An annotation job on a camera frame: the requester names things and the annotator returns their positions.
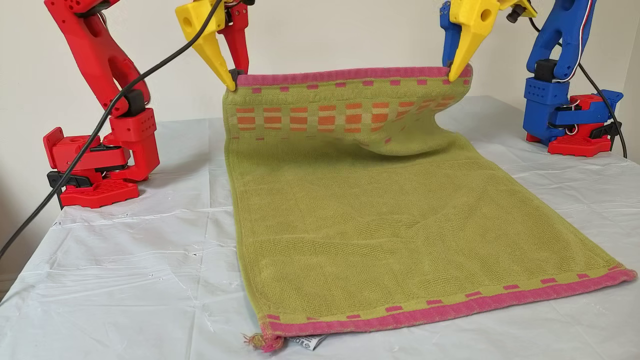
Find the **orange pattern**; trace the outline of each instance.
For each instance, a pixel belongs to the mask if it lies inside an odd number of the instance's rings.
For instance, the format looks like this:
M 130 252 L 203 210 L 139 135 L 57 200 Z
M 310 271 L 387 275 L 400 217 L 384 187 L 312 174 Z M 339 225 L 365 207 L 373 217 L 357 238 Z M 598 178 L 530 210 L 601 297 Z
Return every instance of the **orange pattern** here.
M 280 108 L 264 108 L 264 128 L 282 130 L 282 110 Z
M 255 130 L 255 108 L 238 108 L 236 114 L 240 131 Z
M 322 105 L 318 107 L 318 131 L 332 133 L 335 130 L 335 105 Z
M 375 102 L 371 112 L 371 132 L 375 133 L 382 129 L 384 123 L 389 119 L 389 103 Z
M 451 105 L 456 100 L 455 97 L 446 96 L 436 99 L 426 99 L 420 103 L 414 101 L 402 101 L 398 103 L 397 113 L 394 122 L 402 120 L 410 113 L 422 113 L 426 109 L 434 106 L 434 110 L 442 110 Z M 371 126 L 371 132 L 375 133 L 381 130 L 389 121 L 390 117 L 389 102 L 374 102 L 371 104 L 371 111 L 364 113 L 363 104 L 354 102 L 344 105 L 344 115 L 338 116 L 338 106 L 332 104 L 319 105 L 317 107 L 317 130 L 320 133 L 332 133 L 335 131 L 336 123 L 344 123 L 345 133 L 361 133 L 362 123 Z M 289 130 L 290 131 L 308 131 L 308 107 L 291 108 L 289 110 Z M 240 131 L 256 130 L 257 121 L 255 108 L 237 108 L 236 109 L 237 126 Z M 281 108 L 263 108 L 262 119 L 264 119 L 264 129 L 282 130 L 282 109 Z
M 413 101 L 402 101 L 398 104 L 398 114 L 396 115 L 396 119 L 394 121 L 401 120 L 406 114 L 413 110 L 415 106 L 415 102 Z
M 307 108 L 291 108 L 291 116 L 289 117 L 289 129 L 291 131 L 306 131 L 307 123 Z
M 362 123 L 362 104 L 353 103 L 345 106 L 346 115 L 344 117 L 344 132 L 359 133 L 362 131 L 360 124 Z

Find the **green towel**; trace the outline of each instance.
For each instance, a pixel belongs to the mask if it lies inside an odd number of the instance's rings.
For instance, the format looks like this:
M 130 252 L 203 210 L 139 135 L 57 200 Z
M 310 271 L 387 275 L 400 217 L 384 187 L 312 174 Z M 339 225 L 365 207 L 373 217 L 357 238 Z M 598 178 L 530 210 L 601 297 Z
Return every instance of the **green towel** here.
M 629 281 L 435 114 L 471 68 L 241 76 L 224 97 L 237 251 L 265 351 Z

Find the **towel tag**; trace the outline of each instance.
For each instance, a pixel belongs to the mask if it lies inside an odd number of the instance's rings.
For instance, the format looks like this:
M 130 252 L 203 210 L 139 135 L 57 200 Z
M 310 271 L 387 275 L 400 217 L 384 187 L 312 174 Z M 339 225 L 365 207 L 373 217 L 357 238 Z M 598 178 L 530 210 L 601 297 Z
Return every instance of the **towel tag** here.
M 289 340 L 300 344 L 301 347 L 313 351 L 321 341 L 326 338 L 327 335 L 307 335 L 307 336 L 293 336 L 288 338 Z

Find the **white wall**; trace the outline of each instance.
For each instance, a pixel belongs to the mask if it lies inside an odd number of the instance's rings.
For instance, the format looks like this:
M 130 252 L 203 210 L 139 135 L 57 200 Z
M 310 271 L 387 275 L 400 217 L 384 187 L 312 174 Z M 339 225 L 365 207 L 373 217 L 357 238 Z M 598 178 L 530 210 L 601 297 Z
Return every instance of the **white wall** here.
M 113 37 L 139 69 L 149 68 L 184 43 L 173 9 L 188 1 L 122 0 L 106 12 Z M 439 65 L 444 39 L 438 18 L 441 3 L 259 0 L 251 8 L 248 29 L 250 70 L 274 74 Z M 553 3 L 534 0 L 541 19 Z M 597 10 L 583 64 L 603 88 L 621 90 L 640 2 L 601 0 Z M 472 60 L 476 79 L 471 95 L 493 95 L 523 107 L 529 76 L 525 63 L 536 34 L 526 19 L 512 25 L 506 15 L 500 14 L 493 34 Z M 154 74 L 148 84 L 158 121 L 221 116 L 224 87 L 194 51 Z M 573 92 L 592 89 L 578 75 Z M 0 12 L 1 241 L 49 191 L 43 135 L 55 126 L 68 135 L 88 134 L 101 112 L 42 1 L 6 2 Z M 56 206 L 52 203 L 19 240 L 0 264 L 0 274 L 19 271 L 56 216 Z
M 636 163 L 640 163 L 640 116 L 637 105 L 640 100 L 640 26 L 636 31 L 636 41 L 633 46 L 629 70 L 627 72 L 627 82 L 624 89 L 625 98 L 620 102 L 618 115 L 623 123 L 623 133 L 627 140 L 629 158 Z

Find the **table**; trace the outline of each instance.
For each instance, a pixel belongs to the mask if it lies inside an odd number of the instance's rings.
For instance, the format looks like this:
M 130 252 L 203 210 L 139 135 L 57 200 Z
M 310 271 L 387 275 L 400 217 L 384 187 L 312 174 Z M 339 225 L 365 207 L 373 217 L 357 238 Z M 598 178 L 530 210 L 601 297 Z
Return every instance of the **table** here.
M 523 113 L 467 97 L 439 114 L 630 268 L 640 269 L 640 167 L 553 156 Z M 138 199 L 65 208 L 0 306 L 0 359 L 638 359 L 640 282 L 262 354 L 236 259 L 220 119 L 159 124 L 161 165 Z

